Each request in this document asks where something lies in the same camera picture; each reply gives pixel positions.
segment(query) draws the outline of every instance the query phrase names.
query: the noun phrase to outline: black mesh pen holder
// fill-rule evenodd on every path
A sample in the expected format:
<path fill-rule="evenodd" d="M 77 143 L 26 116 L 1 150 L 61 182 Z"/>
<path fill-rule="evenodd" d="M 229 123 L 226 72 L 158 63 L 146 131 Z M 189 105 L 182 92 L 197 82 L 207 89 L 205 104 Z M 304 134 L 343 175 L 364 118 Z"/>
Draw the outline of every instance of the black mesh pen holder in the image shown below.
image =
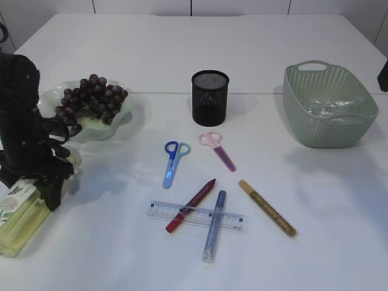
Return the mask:
<path fill-rule="evenodd" d="M 205 70 L 192 77 L 193 119 L 203 126 L 217 126 L 226 117 L 229 78 L 223 72 Z"/>

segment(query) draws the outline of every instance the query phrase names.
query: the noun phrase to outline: scissors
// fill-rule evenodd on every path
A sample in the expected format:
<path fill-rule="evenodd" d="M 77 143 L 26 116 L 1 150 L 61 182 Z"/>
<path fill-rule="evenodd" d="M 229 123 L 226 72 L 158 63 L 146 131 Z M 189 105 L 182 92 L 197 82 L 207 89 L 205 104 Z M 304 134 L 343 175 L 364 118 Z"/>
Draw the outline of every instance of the scissors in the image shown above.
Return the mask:
<path fill-rule="evenodd" d="M 222 135 L 220 132 L 207 132 L 199 135 L 198 141 L 200 144 L 204 146 L 211 147 L 217 156 L 221 159 L 221 161 L 225 164 L 225 166 L 231 171 L 235 172 L 237 170 L 236 166 L 229 158 L 221 144 L 219 143 L 222 140 Z"/>
<path fill-rule="evenodd" d="M 169 150 L 169 146 L 174 145 L 173 150 Z M 187 147 L 185 152 L 182 152 L 182 146 Z M 182 156 L 186 156 L 190 153 L 191 147 L 185 142 L 169 141 L 165 146 L 164 150 L 170 155 L 169 162 L 167 163 L 166 174 L 164 175 L 163 188 L 170 188 L 172 180 L 175 176 L 176 168 L 179 160 Z"/>

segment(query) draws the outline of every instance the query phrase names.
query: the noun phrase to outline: pen cap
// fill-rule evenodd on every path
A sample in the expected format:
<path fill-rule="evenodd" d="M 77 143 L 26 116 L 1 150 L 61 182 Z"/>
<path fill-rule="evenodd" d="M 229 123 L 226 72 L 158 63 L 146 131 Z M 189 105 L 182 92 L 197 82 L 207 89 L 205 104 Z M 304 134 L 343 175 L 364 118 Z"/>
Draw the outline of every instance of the pen cap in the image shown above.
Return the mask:
<path fill-rule="evenodd" d="M 245 192 L 247 192 L 248 194 L 251 194 L 252 192 L 254 192 L 255 190 L 251 187 L 251 186 L 249 186 L 248 185 L 248 183 L 246 183 L 244 180 L 240 180 L 240 182 L 238 183 L 240 186 L 241 186 L 241 188 L 245 191 Z"/>
<path fill-rule="evenodd" d="M 216 208 L 223 208 L 224 207 L 224 204 L 225 204 L 225 199 L 226 199 L 226 192 L 221 190 L 219 193 L 218 193 L 218 198 L 217 198 L 217 202 L 216 202 Z"/>

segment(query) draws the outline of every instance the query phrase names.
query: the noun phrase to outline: red crayon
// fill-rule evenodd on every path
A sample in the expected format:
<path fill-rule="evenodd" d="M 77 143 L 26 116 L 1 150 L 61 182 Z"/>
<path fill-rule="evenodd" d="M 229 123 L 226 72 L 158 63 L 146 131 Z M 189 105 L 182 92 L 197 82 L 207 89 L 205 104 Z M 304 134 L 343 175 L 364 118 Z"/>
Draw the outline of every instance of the red crayon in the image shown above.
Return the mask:
<path fill-rule="evenodd" d="M 206 195 L 210 193 L 214 187 L 214 184 L 216 184 L 216 179 L 212 179 L 206 183 L 206 185 L 189 201 L 189 203 L 186 204 L 186 206 L 196 207 L 206 197 Z M 178 227 L 178 225 L 183 222 L 184 215 L 189 214 L 191 211 L 192 210 L 190 208 L 183 208 L 183 210 L 179 212 L 168 224 L 166 231 L 172 233 Z"/>

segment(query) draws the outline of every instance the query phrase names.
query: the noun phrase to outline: pink scissors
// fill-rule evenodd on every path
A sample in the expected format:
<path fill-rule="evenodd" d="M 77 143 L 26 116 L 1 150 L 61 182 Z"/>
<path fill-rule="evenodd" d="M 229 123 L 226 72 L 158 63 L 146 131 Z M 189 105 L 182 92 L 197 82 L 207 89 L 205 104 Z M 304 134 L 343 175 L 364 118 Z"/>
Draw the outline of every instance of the pink scissors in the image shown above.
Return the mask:
<path fill-rule="evenodd" d="M 220 134 L 220 132 L 207 132 L 203 133 L 202 135 L 199 135 L 198 137 L 198 141 L 200 144 L 211 147 L 221 159 L 221 161 L 225 164 L 225 166 L 231 172 L 235 172 L 237 168 L 232 162 L 232 160 L 229 158 L 225 150 L 221 147 L 221 144 L 219 143 L 220 140 L 222 140 L 222 135 Z"/>

